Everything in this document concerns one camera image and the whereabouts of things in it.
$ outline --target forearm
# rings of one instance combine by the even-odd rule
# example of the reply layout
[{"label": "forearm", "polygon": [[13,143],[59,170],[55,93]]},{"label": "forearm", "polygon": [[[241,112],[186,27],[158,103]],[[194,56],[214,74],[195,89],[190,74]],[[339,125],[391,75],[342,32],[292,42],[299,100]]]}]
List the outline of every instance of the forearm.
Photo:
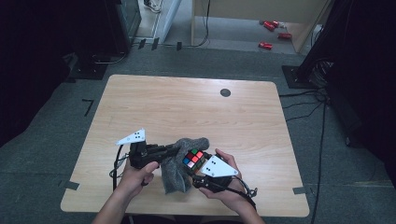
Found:
[{"label": "forearm", "polygon": [[115,190],[93,220],[93,223],[121,223],[130,201],[131,199],[124,193]]},{"label": "forearm", "polygon": [[256,210],[249,204],[235,211],[245,224],[265,224]]}]

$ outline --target person's right hand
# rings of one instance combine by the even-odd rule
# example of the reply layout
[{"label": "person's right hand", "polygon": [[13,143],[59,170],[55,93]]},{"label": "person's right hand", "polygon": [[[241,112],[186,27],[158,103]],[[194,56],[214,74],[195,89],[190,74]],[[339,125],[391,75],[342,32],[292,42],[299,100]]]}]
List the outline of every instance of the person's right hand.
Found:
[{"label": "person's right hand", "polygon": [[[238,170],[238,167],[236,166],[236,162],[235,162],[235,159],[233,158],[233,156],[222,152],[218,148],[216,148],[216,152],[229,165],[231,165],[234,169],[236,169],[238,171],[237,176],[242,179],[242,174]],[[241,182],[236,178],[233,178],[233,181],[230,183],[228,188],[242,191],[245,193],[245,188],[242,186]],[[239,194],[236,194],[236,193],[228,191],[228,190],[224,190],[224,191],[221,191],[218,193],[213,193],[210,189],[205,189],[205,188],[199,188],[199,190],[209,199],[221,200],[228,208],[230,208],[231,210],[235,211],[238,214],[241,212],[241,210],[244,209],[244,207],[246,208],[246,206],[252,206],[245,198],[243,198]]]}]

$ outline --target gray carpet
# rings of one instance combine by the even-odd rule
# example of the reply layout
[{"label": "gray carpet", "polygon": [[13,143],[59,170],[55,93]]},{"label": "gray carpet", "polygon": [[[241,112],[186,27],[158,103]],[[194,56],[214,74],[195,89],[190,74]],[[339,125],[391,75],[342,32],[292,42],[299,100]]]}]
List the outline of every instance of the gray carpet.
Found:
[{"label": "gray carpet", "polygon": [[[91,223],[95,214],[65,213],[60,209],[64,189],[58,184],[73,172],[110,75],[265,80],[275,82],[279,94],[287,94],[302,90],[288,88],[281,65],[299,65],[303,60],[299,55],[264,52],[134,47],[127,58],[107,68],[103,80],[61,84],[30,127],[0,148],[0,223]],[[82,99],[94,100],[86,117],[89,103]],[[314,101],[315,97],[306,95],[281,98],[283,106]],[[307,115],[315,106],[284,109],[285,118]],[[320,106],[309,118],[288,121],[311,214],[303,218],[265,217],[267,223],[311,220],[322,111]],[[396,191],[383,163],[364,148],[345,146],[343,129],[331,106],[326,106],[322,158],[316,223],[395,223]]]}]

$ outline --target black circle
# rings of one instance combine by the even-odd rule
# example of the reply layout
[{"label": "black circle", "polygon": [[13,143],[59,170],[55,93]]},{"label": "black circle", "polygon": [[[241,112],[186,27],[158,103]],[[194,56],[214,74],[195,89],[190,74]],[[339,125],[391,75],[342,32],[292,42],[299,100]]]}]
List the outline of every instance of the black circle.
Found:
[{"label": "black circle", "polygon": [[231,95],[231,92],[228,89],[222,89],[220,91],[220,94],[224,97],[229,97]]}]

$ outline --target gray sock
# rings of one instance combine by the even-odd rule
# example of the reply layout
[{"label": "gray sock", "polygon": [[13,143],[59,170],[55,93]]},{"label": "gray sock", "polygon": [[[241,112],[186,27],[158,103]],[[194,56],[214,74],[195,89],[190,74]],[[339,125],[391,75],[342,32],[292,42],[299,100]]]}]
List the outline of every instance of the gray sock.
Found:
[{"label": "gray sock", "polygon": [[163,175],[163,187],[165,194],[175,191],[187,192],[191,188],[189,175],[183,164],[183,159],[187,152],[192,149],[207,150],[209,140],[207,138],[190,139],[182,138],[175,142],[175,147],[180,147],[175,157],[168,158],[161,162],[161,171]]}]

